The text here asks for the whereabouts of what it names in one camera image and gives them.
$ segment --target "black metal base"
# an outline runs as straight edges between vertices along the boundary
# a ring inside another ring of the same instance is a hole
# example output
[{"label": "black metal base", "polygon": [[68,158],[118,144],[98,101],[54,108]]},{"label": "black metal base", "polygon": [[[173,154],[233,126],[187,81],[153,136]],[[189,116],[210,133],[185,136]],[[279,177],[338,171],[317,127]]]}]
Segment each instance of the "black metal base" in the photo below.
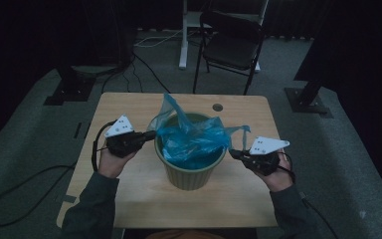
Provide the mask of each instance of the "black metal base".
[{"label": "black metal base", "polygon": [[302,89],[285,88],[285,92],[290,106],[295,113],[319,114],[322,118],[333,119],[330,109],[323,105],[319,96],[316,96],[309,106],[304,106],[300,103],[299,99]]},{"label": "black metal base", "polygon": [[86,102],[95,85],[96,78],[87,78],[77,75],[79,83],[67,88],[63,81],[60,81],[57,89],[51,97],[47,97],[44,106],[61,106],[64,102]]}]

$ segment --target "trash bag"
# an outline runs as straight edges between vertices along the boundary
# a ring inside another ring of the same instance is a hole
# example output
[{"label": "trash bag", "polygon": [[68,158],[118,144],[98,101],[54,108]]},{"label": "trash bag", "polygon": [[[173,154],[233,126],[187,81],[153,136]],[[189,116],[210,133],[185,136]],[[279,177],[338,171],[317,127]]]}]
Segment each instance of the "trash bag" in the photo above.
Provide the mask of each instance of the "trash bag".
[{"label": "trash bag", "polygon": [[[178,124],[165,125],[174,112]],[[201,169],[211,165],[223,151],[232,148],[231,135],[239,129],[244,131],[243,148],[246,148],[249,126],[224,127],[219,117],[193,122],[168,94],[164,94],[162,108],[147,128],[155,130],[156,136],[161,138],[164,158],[183,169]]]}]

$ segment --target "dark sleeve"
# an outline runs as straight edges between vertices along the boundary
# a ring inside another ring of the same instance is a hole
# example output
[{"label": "dark sleeve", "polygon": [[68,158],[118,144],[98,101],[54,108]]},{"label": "dark sleeve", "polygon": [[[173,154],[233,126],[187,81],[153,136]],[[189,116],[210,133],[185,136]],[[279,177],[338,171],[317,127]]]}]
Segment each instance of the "dark sleeve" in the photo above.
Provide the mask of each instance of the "dark sleeve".
[{"label": "dark sleeve", "polygon": [[80,202],[67,211],[61,238],[111,238],[118,184],[119,179],[95,172],[80,195]]},{"label": "dark sleeve", "polygon": [[311,211],[302,202],[295,185],[279,192],[271,192],[275,216],[285,231],[282,238],[320,238]]}]

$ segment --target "person's left hand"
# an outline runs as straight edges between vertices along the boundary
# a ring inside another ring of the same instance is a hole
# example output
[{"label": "person's left hand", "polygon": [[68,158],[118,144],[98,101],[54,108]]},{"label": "person's left hand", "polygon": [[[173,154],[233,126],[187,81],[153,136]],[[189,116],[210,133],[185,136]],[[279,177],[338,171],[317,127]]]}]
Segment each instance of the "person's left hand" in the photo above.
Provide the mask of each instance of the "person's left hand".
[{"label": "person's left hand", "polygon": [[135,155],[136,152],[132,152],[125,157],[118,157],[111,154],[108,148],[102,149],[97,172],[105,177],[117,178],[122,173],[126,163]]}]

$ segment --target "person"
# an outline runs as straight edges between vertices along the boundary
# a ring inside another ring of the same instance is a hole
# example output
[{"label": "person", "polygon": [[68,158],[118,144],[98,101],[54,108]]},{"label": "person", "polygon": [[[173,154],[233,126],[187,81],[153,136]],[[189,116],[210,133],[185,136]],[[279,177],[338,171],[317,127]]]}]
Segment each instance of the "person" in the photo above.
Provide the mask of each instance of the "person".
[{"label": "person", "polygon": [[[80,195],[80,202],[70,208],[64,218],[60,238],[111,238],[114,221],[114,199],[119,179],[125,165],[136,152],[119,158],[102,149],[98,171],[94,172],[88,185]],[[286,157],[279,153],[280,166],[290,169]],[[282,238],[320,238],[313,215],[303,204],[296,185],[289,174],[277,170],[269,176],[254,172],[268,187],[275,209],[278,225],[285,232]],[[167,231],[166,237],[155,235],[149,238],[198,238],[190,231],[188,237],[180,237],[178,230]],[[201,238],[221,238],[207,236]]]}]

